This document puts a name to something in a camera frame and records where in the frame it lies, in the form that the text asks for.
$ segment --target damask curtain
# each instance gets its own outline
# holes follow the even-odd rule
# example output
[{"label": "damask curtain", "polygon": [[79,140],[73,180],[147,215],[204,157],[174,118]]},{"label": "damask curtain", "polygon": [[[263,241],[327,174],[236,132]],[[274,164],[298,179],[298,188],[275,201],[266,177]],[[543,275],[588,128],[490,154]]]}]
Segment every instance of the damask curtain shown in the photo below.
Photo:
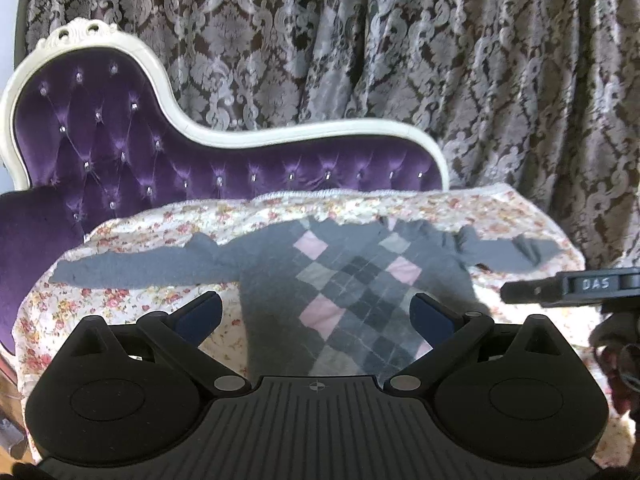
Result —
[{"label": "damask curtain", "polygon": [[590,266],[640,263],[640,0],[23,2],[25,52],[101,18],[142,38],[211,128],[412,123],[454,186],[507,182]]}]

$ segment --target ribbed black surface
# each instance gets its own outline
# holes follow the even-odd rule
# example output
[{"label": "ribbed black surface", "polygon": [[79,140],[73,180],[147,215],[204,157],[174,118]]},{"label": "ribbed black surface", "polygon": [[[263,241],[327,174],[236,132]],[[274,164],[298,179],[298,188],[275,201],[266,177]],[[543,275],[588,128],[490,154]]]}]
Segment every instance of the ribbed black surface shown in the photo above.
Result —
[{"label": "ribbed black surface", "polygon": [[324,388],[266,378],[252,394],[217,400],[185,441],[143,463],[41,467],[59,480],[584,480],[597,471],[587,459],[497,465],[449,441],[419,400],[388,396],[368,377],[318,381]]}]

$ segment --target floral tablecloth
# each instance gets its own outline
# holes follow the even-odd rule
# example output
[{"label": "floral tablecloth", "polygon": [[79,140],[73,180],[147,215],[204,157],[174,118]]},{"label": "floral tablecloth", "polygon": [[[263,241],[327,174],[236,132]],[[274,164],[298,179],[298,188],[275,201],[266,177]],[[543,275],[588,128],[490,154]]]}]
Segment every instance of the floral tablecloth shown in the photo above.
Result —
[{"label": "floral tablecloth", "polygon": [[[478,298],[497,322],[521,323],[542,312],[537,305],[505,305],[499,289],[505,281],[551,276],[560,270],[584,268],[582,255],[545,214],[505,185],[450,192],[350,191],[275,194],[256,200],[206,200],[177,203],[128,219],[105,222],[68,251],[64,259],[77,260],[105,251],[140,252],[160,246],[184,245],[194,232],[203,232],[223,244],[272,223],[313,216],[322,221],[366,223],[381,216],[406,221],[426,219],[441,230],[457,231],[472,224],[482,238],[511,238],[519,234],[552,238],[562,252],[534,273],[497,274],[470,271]],[[18,389],[23,406],[33,386],[66,337],[84,316],[98,314],[110,324],[132,323],[149,310],[172,312],[206,290],[215,290],[225,305],[220,327],[201,348],[241,374],[246,373],[246,333],[236,283],[200,286],[152,286],[143,290],[77,288],[49,283],[55,265],[47,271],[18,311],[14,326]],[[588,336],[600,322],[594,308],[556,308],[544,311],[574,345],[606,391],[606,381],[590,360]],[[601,465],[625,463],[632,444],[632,423],[612,411],[607,432],[596,452]],[[34,446],[34,457],[38,453]]]}]

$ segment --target black device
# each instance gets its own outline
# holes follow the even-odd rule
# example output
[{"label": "black device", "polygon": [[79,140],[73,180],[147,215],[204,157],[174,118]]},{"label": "black device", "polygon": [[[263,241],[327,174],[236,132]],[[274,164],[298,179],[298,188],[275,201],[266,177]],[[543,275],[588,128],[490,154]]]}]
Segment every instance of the black device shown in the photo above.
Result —
[{"label": "black device", "polygon": [[603,313],[640,308],[640,267],[558,272],[552,278],[505,283],[505,303],[540,303],[542,307],[602,304]]},{"label": "black device", "polygon": [[208,292],[171,315],[78,324],[36,384],[26,424],[52,480],[586,480],[605,397],[546,316],[495,324],[426,294],[433,350],[383,387],[370,376],[245,378],[197,345]]}]

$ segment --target crosshair logo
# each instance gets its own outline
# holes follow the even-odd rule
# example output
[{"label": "crosshair logo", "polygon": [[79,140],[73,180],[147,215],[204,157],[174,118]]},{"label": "crosshair logo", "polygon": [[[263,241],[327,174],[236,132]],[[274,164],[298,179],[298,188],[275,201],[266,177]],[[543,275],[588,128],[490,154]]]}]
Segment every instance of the crosshair logo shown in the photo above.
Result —
[{"label": "crosshair logo", "polygon": [[309,385],[309,389],[313,390],[315,392],[321,392],[322,390],[324,390],[326,388],[326,384],[321,383],[319,381],[314,381],[313,383],[311,383]]}]

